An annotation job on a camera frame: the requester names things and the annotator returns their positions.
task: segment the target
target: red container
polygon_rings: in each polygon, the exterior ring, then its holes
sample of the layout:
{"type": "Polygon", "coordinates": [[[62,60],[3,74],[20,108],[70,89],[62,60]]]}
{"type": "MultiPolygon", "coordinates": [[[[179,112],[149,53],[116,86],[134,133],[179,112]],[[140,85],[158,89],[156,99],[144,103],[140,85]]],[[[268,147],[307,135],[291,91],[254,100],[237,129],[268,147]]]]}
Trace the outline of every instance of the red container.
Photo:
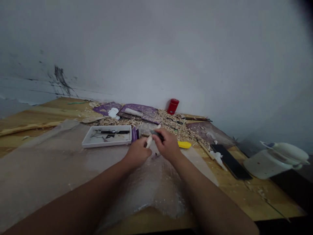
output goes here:
{"type": "Polygon", "coordinates": [[[167,109],[167,113],[173,115],[177,109],[178,104],[179,104],[179,100],[171,99],[169,108],[167,109]]]}

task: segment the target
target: yellow eraser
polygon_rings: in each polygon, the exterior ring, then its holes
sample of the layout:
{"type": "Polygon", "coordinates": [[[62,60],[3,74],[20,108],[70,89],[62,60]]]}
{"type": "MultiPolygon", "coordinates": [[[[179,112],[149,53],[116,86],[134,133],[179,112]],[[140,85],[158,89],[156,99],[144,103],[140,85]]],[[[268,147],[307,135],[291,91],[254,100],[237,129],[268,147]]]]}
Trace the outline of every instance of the yellow eraser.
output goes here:
{"type": "Polygon", "coordinates": [[[191,143],[178,141],[178,146],[183,149],[188,149],[191,147],[191,143]]]}

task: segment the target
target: forearm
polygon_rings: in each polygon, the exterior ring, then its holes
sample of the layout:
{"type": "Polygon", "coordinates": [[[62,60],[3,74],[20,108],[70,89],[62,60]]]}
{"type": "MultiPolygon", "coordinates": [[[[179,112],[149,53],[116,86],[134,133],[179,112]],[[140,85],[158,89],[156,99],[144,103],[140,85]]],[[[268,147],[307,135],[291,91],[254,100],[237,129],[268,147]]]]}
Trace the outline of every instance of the forearm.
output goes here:
{"type": "Polygon", "coordinates": [[[184,155],[172,165],[185,183],[195,214],[206,233],[258,234],[255,223],[184,155]]]}
{"type": "Polygon", "coordinates": [[[98,225],[133,169],[122,161],[40,208],[4,234],[86,234],[98,225]]]}

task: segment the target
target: translucent plastic sheet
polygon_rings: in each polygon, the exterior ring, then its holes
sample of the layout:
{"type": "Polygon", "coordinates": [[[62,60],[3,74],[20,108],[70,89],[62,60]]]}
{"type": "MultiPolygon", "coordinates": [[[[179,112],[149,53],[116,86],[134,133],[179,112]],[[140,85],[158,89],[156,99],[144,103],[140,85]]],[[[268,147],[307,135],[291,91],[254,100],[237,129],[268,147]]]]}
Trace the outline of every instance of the translucent plastic sheet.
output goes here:
{"type": "MultiPolygon", "coordinates": [[[[43,205],[73,190],[120,161],[128,146],[83,149],[88,126],[66,120],[0,159],[0,232],[43,205]]],[[[177,218],[188,209],[182,182],[157,148],[123,184],[123,192],[102,219],[98,233],[145,207],[153,206],[177,218]]],[[[218,185],[214,175],[193,148],[186,157],[218,185]]]]}

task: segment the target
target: white plastic tray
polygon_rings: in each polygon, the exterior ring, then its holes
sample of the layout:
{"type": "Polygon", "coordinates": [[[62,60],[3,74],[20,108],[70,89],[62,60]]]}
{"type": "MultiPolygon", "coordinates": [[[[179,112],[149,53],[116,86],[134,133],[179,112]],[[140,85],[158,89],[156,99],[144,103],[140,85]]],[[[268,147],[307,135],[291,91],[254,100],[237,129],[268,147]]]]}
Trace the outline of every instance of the white plastic tray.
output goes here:
{"type": "Polygon", "coordinates": [[[82,141],[83,148],[93,148],[112,145],[131,144],[131,126],[92,126],[82,141]],[[100,131],[129,131],[128,134],[115,134],[114,137],[107,138],[107,134],[96,133],[100,131]]]}

